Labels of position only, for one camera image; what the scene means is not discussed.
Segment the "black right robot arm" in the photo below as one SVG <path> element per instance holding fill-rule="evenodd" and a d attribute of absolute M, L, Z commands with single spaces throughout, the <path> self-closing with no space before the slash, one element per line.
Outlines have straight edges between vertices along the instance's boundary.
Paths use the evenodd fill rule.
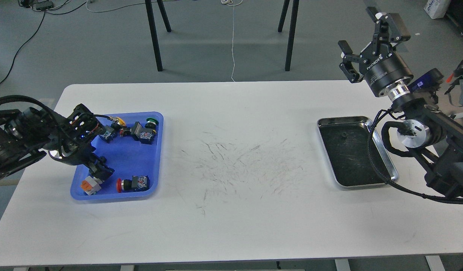
<path fill-rule="evenodd" d="M 426 185 L 440 196 L 402 187 L 384 176 L 374 162 L 371 166 L 384 183 L 402 192 L 463 205 L 463 126 L 436 107 L 435 91 L 443 75 L 432 69 L 413 80 L 411 70 L 396 51 L 398 44 L 411 37 L 400 15 L 370 6 L 366 10 L 374 22 L 371 42 L 354 54 L 347 41 L 338 41 L 342 51 L 339 67 L 352 84 L 365 80 L 374 96 L 390 99 L 391 107 L 378 111 L 373 128 L 385 115 L 403 113 L 403 121 L 394 118 L 383 124 L 384 147 L 397 156 L 415 158 L 426 170 Z"/>

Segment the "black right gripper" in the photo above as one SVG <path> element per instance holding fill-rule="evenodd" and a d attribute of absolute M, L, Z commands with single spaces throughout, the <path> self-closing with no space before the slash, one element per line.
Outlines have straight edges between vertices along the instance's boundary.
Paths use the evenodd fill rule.
<path fill-rule="evenodd" d="M 410 68 L 395 49 L 395 45 L 410 40 L 411 34 L 399 14 L 378 12 L 375 7 L 366 10 L 375 22 L 371 44 L 366 47 L 369 61 L 365 63 L 365 58 L 353 54 L 347 41 L 338 41 L 343 53 L 339 67 L 352 84 L 361 82 L 364 76 L 374 96 L 380 97 L 390 84 L 400 79 L 409 83 L 413 79 Z M 359 72 L 352 63 L 359 63 Z"/>

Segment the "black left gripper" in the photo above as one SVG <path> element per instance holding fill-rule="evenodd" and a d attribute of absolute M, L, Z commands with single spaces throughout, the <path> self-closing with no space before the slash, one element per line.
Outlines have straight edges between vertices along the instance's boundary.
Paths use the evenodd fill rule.
<path fill-rule="evenodd" d="M 89 175 L 102 182 L 106 181 L 115 170 L 107 166 L 107 159 L 94 154 L 95 148 L 91 143 L 79 146 L 71 145 L 69 149 L 63 148 L 61 155 L 57 150 L 47 151 L 54 160 L 67 165 L 85 165 L 89 169 Z"/>

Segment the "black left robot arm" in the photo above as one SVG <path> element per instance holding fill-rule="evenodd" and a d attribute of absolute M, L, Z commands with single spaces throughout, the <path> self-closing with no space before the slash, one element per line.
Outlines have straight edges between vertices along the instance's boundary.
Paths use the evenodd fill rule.
<path fill-rule="evenodd" d="M 97 156 L 92 141 L 105 127 L 85 105 L 64 117 L 40 101 L 23 95 L 0 97 L 0 180 L 57 151 L 51 158 L 67 165 L 85 165 L 99 180 L 114 169 Z"/>

